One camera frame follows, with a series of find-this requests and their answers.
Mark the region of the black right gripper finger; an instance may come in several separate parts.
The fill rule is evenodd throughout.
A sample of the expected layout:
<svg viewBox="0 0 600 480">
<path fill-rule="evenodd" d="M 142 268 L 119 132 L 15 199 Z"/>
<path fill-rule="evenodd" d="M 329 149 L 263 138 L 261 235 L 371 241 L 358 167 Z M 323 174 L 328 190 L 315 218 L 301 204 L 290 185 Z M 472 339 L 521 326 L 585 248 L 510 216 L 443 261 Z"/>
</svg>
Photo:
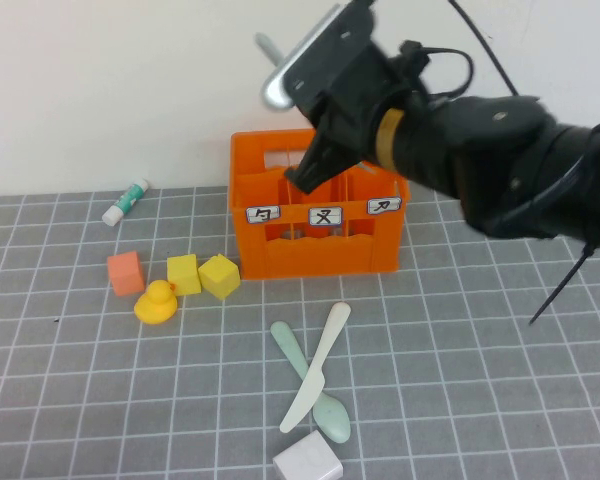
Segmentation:
<svg viewBox="0 0 600 480">
<path fill-rule="evenodd" d="M 324 184 L 341 173 L 341 141 L 337 113 L 328 106 L 320 116 L 315 135 L 297 167 L 285 177 L 291 184 Z"/>
<path fill-rule="evenodd" d="M 298 164 L 298 189 L 304 194 L 310 194 L 361 162 L 375 164 L 376 158 L 370 154 L 359 155 L 338 146 L 311 145 Z"/>
</svg>

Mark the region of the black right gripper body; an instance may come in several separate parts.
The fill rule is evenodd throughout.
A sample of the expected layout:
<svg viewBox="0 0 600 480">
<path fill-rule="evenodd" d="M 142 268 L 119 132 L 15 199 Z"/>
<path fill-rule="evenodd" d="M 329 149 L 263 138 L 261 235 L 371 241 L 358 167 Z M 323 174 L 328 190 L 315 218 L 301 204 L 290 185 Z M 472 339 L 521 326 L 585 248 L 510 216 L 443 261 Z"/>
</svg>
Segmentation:
<svg viewBox="0 0 600 480">
<path fill-rule="evenodd" d="M 346 5 L 311 40 L 284 74 L 297 109 L 329 140 L 372 154 L 383 112 L 421 83 L 401 57 L 388 57 L 372 39 L 369 5 Z"/>
</svg>

